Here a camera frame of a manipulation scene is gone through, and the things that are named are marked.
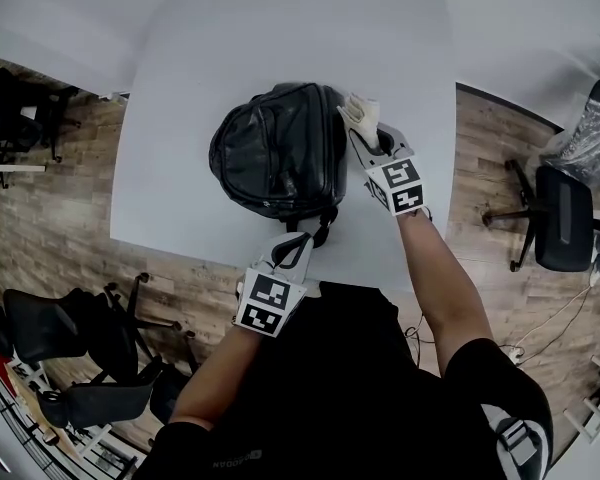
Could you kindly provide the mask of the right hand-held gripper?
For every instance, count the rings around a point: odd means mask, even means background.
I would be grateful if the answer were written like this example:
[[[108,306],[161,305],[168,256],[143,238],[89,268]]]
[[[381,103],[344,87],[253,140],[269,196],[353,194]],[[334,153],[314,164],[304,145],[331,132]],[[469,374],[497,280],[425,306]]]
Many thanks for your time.
[[[365,186],[392,215],[418,212],[425,206],[423,179],[413,149],[397,129],[380,123],[378,146],[371,148],[354,131],[349,110],[337,106],[345,132],[366,176]]]

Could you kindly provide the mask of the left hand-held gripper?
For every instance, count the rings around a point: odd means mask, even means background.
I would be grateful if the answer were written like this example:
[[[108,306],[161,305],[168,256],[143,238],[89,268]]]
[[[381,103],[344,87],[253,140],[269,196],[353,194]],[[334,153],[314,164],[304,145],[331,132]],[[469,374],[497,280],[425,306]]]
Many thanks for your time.
[[[276,337],[306,295],[304,285],[314,248],[306,232],[291,232],[267,240],[238,283],[234,324]]]

